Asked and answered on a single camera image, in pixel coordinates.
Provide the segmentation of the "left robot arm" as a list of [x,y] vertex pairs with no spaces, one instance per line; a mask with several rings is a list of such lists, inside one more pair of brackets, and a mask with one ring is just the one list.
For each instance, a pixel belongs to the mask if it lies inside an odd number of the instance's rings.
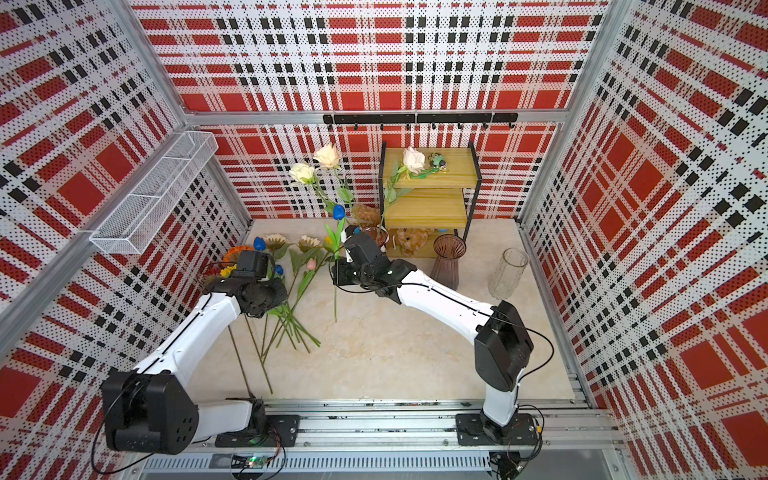
[[217,338],[240,315],[262,317],[287,298],[273,256],[242,253],[235,270],[206,288],[159,347],[131,370],[113,373],[102,383],[107,446],[173,455],[220,434],[268,436],[262,401],[250,396],[197,404],[186,387]]

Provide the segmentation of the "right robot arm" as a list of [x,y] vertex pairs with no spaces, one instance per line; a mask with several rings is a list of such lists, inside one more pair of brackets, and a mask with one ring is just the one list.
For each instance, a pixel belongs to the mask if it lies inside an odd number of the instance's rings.
[[343,257],[330,267],[336,288],[421,311],[460,334],[474,347],[475,371],[485,383],[481,417],[488,427],[508,427],[518,411],[518,393],[534,344],[516,308],[466,297],[430,278],[414,264],[391,260],[365,233],[341,235]]

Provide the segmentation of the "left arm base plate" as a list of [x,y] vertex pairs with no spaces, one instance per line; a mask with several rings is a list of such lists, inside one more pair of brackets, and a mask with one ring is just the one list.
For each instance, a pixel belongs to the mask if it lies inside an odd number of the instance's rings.
[[299,415],[267,415],[248,428],[220,434],[214,445],[217,448],[285,448],[296,444],[301,417]]

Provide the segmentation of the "dark pink ribbed vase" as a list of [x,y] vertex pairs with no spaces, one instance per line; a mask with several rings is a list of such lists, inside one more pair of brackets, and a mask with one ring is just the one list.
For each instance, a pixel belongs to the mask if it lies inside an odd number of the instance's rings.
[[459,262],[466,254],[467,246],[462,238],[455,234],[444,234],[433,243],[436,254],[430,277],[449,289],[459,286]]

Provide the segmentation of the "pale green rose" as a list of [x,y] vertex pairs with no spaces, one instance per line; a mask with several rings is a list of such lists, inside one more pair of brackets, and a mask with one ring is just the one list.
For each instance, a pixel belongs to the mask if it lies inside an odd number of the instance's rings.
[[296,183],[310,188],[315,193],[315,195],[322,202],[327,213],[329,213],[336,220],[340,218],[340,215],[338,214],[337,203],[331,199],[331,197],[326,193],[325,189],[320,185],[320,179],[318,177],[317,170],[314,167],[306,163],[299,162],[291,167],[289,174]]

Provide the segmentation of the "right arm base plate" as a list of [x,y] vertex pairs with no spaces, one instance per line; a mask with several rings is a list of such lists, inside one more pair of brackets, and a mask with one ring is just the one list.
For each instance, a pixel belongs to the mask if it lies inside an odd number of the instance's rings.
[[483,413],[458,414],[455,420],[461,446],[533,447],[538,443],[538,429],[530,414],[517,413],[504,426],[494,423]]

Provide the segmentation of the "pink glass vase with ribbon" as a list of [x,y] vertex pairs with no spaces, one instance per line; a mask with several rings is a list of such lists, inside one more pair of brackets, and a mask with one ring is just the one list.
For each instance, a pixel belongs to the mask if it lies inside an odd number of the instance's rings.
[[379,248],[386,248],[389,232],[381,225],[361,227],[361,231],[370,236]]

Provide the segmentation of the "white rose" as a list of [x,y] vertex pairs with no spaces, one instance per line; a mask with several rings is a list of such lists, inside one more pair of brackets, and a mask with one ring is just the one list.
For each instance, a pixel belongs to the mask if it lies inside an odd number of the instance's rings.
[[411,191],[411,188],[401,187],[401,181],[421,174],[425,164],[426,157],[422,152],[412,147],[408,147],[403,151],[402,160],[395,165],[393,173],[384,188],[385,207],[393,205]]

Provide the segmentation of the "cream rose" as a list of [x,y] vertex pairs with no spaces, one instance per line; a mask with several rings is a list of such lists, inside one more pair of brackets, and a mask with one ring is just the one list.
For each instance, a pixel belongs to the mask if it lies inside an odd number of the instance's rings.
[[330,171],[336,178],[338,182],[335,193],[337,200],[334,201],[343,207],[353,209],[357,201],[352,183],[347,178],[346,171],[342,166],[342,156],[337,147],[333,143],[324,145],[313,154],[313,160],[319,164],[321,170]]

